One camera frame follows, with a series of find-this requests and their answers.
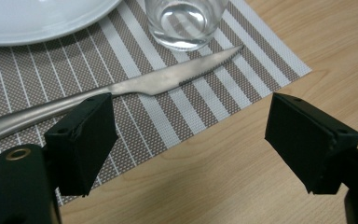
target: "glass of water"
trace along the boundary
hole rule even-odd
[[[145,0],[150,34],[168,49],[204,47],[222,19],[228,0]]]

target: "gray placemat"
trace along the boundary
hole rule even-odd
[[[213,73],[156,97],[114,99],[119,140],[94,187],[200,133],[310,69],[243,0],[228,3],[212,42],[194,52],[159,46],[147,31],[144,0],[123,1],[107,17],[73,35],[0,48],[0,116],[32,105],[137,77],[239,44],[241,55]],[[49,119],[0,141],[43,146]],[[72,200],[57,192],[59,204]]]

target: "table knife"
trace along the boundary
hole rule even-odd
[[[29,107],[0,117],[0,139],[32,126],[40,121],[66,113],[87,98],[111,92],[113,97],[138,92],[157,95],[170,91],[201,77],[222,65],[236,55],[243,45],[226,49],[208,56],[169,66],[123,82],[103,86],[91,91],[54,100],[42,105]]]

